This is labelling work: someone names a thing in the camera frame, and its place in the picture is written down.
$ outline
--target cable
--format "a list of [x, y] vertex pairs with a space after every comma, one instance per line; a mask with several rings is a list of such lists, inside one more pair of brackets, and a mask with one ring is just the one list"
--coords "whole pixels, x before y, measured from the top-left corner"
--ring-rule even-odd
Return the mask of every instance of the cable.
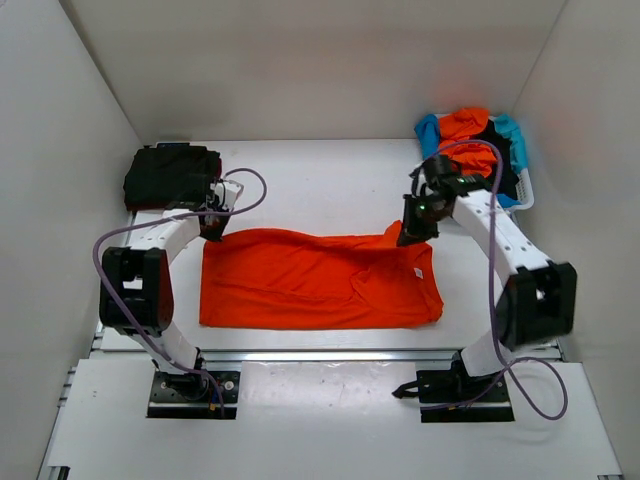
[[153, 350], [155, 353], [160, 355], [163, 359], [165, 359], [167, 362], [169, 362], [173, 367], [175, 367], [176, 369], [181, 370], [181, 371], [183, 371], [185, 373], [191, 373], [191, 374], [200, 375], [200, 376], [202, 376], [202, 378], [204, 380], [207, 380], [207, 382], [213, 387], [213, 389], [216, 391], [216, 393], [218, 395], [218, 399], [220, 400], [220, 411], [221, 411], [220, 413], [221, 413], [221, 416], [223, 418], [224, 418], [224, 404], [223, 404], [223, 401], [222, 401], [222, 391], [220, 389], [220, 386], [218, 385], [218, 382], [206, 370], [199, 370], [199, 369], [185, 367], [184, 365], [181, 365], [178, 362], [174, 361], [167, 354], [167, 352], [165, 352], [162, 348], [160, 348], [151, 339], [151, 337], [144, 331], [144, 328], [142, 328], [142, 325], [140, 325], [138, 320], [136, 320], [135, 315], [133, 315], [131, 310], [129, 310], [129, 307], [127, 307], [127, 304], [124, 303], [124, 300], [122, 300], [122, 297], [120, 297], [120, 295], [118, 294], [116, 289], [113, 287], [113, 285], [109, 281], [109, 278], [107, 277], [106, 272], [102, 268], [102, 265], [100, 263], [100, 247], [107, 239], [109, 239], [109, 238], [111, 238], [111, 237], [113, 237], [115, 235], [120, 235], [122, 233], [127, 233], [127, 232], [131, 232], [131, 231], [134, 231], [134, 230], [140, 230], [142, 228], [149, 228], [149, 227], [155, 227], [157, 225], [163, 225], [165, 223], [169, 223], [169, 222], [172, 222], [174, 220], [182, 220], [184, 218], [189, 218], [189, 217], [206, 217], [208, 215], [215, 215], [215, 216], [220, 216], [220, 217], [231, 217], [233, 215], [239, 215], [241, 213], [248, 212], [249, 210], [253, 210], [258, 205], [260, 205], [264, 201], [265, 197], [267, 196], [267, 182], [265, 181], [265, 179], [264, 179], [264, 177], [262, 175], [260, 175], [258, 172], [256, 172], [255, 170], [253, 170], [251, 168], [236, 168], [234, 170], [231, 170], [231, 171], [227, 172], [227, 175], [229, 175], [231, 173], [236, 173], [236, 172], [248, 172], [248, 173], [251, 173], [251, 174], [255, 175], [258, 178], [258, 180], [260, 180], [260, 183], [262, 184], [262, 195], [260, 196], [260, 198], [256, 202], [252, 203], [248, 207], [244, 207], [244, 208], [241, 208], [239, 210], [234, 210], [234, 211], [231, 211], [231, 212], [187, 212], [187, 213], [181, 213], [179, 215], [174, 215], [172, 217], [160, 218], [160, 219], [154, 220], [152, 222], [141, 223], [139, 225], [130, 225], [130, 226], [127, 226], [127, 227], [116, 228], [114, 230], [111, 230], [110, 232], [105, 233], [100, 238], [98, 238], [98, 240], [96, 240], [96, 243], [93, 245], [93, 251], [92, 251], [93, 265], [94, 265], [94, 267], [96, 269], [96, 272], [98, 272], [98, 276], [100, 277], [100, 280], [102, 281], [102, 284], [104, 285], [104, 287], [107, 290], [107, 292], [109, 292], [109, 295], [111, 295], [111, 298], [116, 303], [118, 308], [120, 308], [120, 310], [122, 311], [124, 316], [127, 318], [127, 320], [129, 320], [129, 322], [131, 323], [133, 328], [135, 328], [136, 332], [138, 332], [138, 334], [144, 340], [144, 342], [147, 345], [149, 345], [151, 350]]
[[[567, 413], [567, 408], [569, 407], [569, 394], [567, 392], [567, 386], [565, 385], [564, 380], [562, 380], [562, 377], [560, 376], [560, 373], [558, 372], [558, 370], [556, 370], [556, 368], [553, 365], [551, 365], [551, 363], [547, 362], [546, 360], [543, 360], [541, 358], [536, 358], [536, 357], [520, 357], [520, 358], [516, 358], [516, 359], [512, 360], [511, 362], [507, 362], [506, 359], [504, 358], [504, 356], [502, 355], [502, 352], [500, 351], [500, 339], [498, 338], [498, 335], [496, 333], [496, 305], [495, 305], [495, 288], [494, 288], [494, 285], [493, 285], [493, 275], [494, 275], [494, 270], [495, 270], [495, 265], [496, 265], [496, 195], [498, 193], [498, 187], [500, 185], [500, 181], [502, 180], [502, 170], [503, 170], [503, 160], [502, 160], [502, 155], [500, 155], [500, 151], [497, 149], [497, 147], [495, 145], [493, 145], [492, 143], [486, 142], [484, 140], [460, 140], [460, 141], [451, 143], [451, 144], [449, 144], [449, 145], [447, 145], [445, 147], [439, 148], [438, 151], [436, 151], [431, 156], [427, 157], [425, 159], [425, 161], [429, 160], [430, 158], [432, 158], [432, 157], [434, 157], [436, 155], [439, 155], [443, 151], [448, 150], [448, 149], [450, 149], [452, 147], [457, 147], [458, 145], [468, 145], [468, 144], [471, 144], [471, 143], [479, 144], [479, 145], [486, 145], [487, 147], [489, 147], [491, 149], [491, 151], [493, 152], [493, 154], [495, 155], [496, 160], [497, 160], [496, 176], [495, 176], [495, 179], [493, 181], [493, 185], [491, 187], [491, 201], [490, 201], [490, 212], [489, 212], [489, 214], [490, 214], [490, 223], [489, 223], [489, 317], [491, 319], [491, 337], [493, 339], [493, 348], [494, 348], [494, 350], [496, 352], [496, 357], [498, 357], [498, 360], [500, 361], [500, 363], [503, 365], [504, 368], [502, 370], [500, 370], [500, 372], [498, 372], [496, 374], [496, 376], [493, 378], [493, 380], [487, 386], [487, 388], [485, 388], [480, 394], [478, 394], [476, 397], [472, 398], [471, 400], [465, 400], [465, 401], [462, 401], [462, 402], [448, 403], [448, 404], [442, 404], [442, 405], [433, 405], [433, 406], [422, 407], [422, 408], [424, 410], [441, 410], [441, 409], [449, 409], [449, 408], [457, 408], [457, 407], [467, 406], [467, 405], [470, 405], [472, 403], [475, 403], [480, 398], [485, 396], [494, 387], [494, 385], [496, 383], [498, 383], [498, 381], [500, 381], [500, 379], [503, 378], [506, 375], [506, 373], [508, 372], [509, 375], [511, 376], [511, 379], [513, 380], [513, 383], [515, 383], [516, 387], [518, 387], [518, 390], [520, 390], [520, 393], [522, 393], [522, 396], [525, 398], [527, 403], [529, 403], [531, 408], [538, 415], [540, 415], [542, 418], [544, 418], [546, 420], [559, 420], [562, 417], [564, 417], [565, 413]], [[551, 372], [558, 379], [558, 383], [560, 384], [560, 388], [562, 389], [562, 408], [560, 409], [560, 412], [557, 415], [548, 415], [548, 414], [544, 413], [542, 410], [540, 410], [540, 408], [533, 401], [533, 399], [531, 398], [529, 393], [522, 386], [522, 384], [520, 383], [520, 380], [518, 380], [518, 378], [516, 377], [515, 373], [512, 370], [512, 367], [514, 365], [516, 365], [517, 363], [522, 363], [522, 362], [538, 362], [538, 363], [541, 363], [542, 365], [547, 367], [549, 370], [551, 370]]]

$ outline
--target black cloth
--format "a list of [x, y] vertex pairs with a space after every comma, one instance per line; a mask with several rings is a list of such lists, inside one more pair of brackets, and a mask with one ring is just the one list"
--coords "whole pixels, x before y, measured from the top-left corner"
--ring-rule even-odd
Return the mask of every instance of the black cloth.
[[218, 152], [188, 144], [142, 148], [124, 179], [127, 210], [164, 209], [173, 203], [205, 202], [220, 176]]
[[[473, 136], [472, 138], [492, 143], [498, 148], [498, 151], [502, 156], [503, 163], [502, 180], [500, 181], [500, 186], [498, 187], [498, 193], [504, 193], [512, 199], [517, 200], [518, 191], [516, 190], [516, 185], [518, 184], [520, 179], [511, 168], [511, 140], [504, 138], [502, 135], [497, 133], [496, 127], [491, 120], [487, 122], [487, 127], [482, 132]], [[496, 169], [497, 163], [491, 168], [491, 175], [487, 177], [487, 181], [491, 185], [493, 185], [493, 182], [496, 178]]]

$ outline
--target black mounting plate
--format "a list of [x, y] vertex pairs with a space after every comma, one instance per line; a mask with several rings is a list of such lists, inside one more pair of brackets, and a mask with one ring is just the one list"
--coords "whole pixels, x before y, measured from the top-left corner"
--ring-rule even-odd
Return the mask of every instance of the black mounting plate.
[[218, 380], [222, 390], [224, 402], [224, 418], [221, 416], [220, 407], [216, 405], [214, 410], [210, 408], [211, 393], [206, 392], [200, 398], [185, 398], [178, 391], [167, 386], [162, 372], [155, 372], [149, 404], [147, 406], [147, 418], [197, 418], [209, 420], [235, 420], [237, 407], [230, 406], [238, 403], [240, 393], [240, 372], [208, 370]]
[[[417, 372], [420, 385], [441, 384], [451, 375], [450, 370], [419, 370]], [[478, 390], [469, 392], [473, 398], [488, 386], [488, 382], [478, 385]], [[452, 389], [428, 391], [418, 388], [420, 403], [444, 404], [456, 403], [464, 399]], [[498, 382], [476, 404], [455, 409], [427, 410], [420, 409], [422, 423], [478, 423], [478, 422], [513, 422], [513, 410], [509, 400], [509, 391], [504, 381]]]

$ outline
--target pile of clothes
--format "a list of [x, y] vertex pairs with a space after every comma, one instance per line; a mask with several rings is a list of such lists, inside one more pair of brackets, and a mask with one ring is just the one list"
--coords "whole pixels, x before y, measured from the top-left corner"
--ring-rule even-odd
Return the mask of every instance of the pile of clothes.
[[[477, 139], [495, 145], [502, 156], [502, 180], [498, 201], [504, 208], [518, 205], [518, 174], [527, 168], [527, 152], [518, 124], [507, 114], [491, 120], [485, 108], [463, 108], [443, 117], [427, 115], [415, 127], [422, 157], [429, 158], [438, 149], [459, 140]], [[493, 184], [497, 160], [486, 145], [465, 144], [443, 152], [465, 175], [479, 173]]]

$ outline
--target red cloth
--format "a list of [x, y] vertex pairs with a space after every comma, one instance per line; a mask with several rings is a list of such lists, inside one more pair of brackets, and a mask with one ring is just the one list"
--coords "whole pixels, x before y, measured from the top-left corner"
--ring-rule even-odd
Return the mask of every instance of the red cloth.
[[314, 237], [245, 230], [207, 242], [200, 324], [322, 330], [411, 328], [442, 314], [427, 244], [384, 235]]
[[[489, 110], [486, 108], [462, 108], [439, 118], [440, 148], [481, 133], [487, 128], [488, 121]], [[479, 173], [486, 178], [491, 175], [491, 167], [497, 161], [491, 149], [480, 144], [460, 145], [442, 153], [460, 165], [464, 175]]]

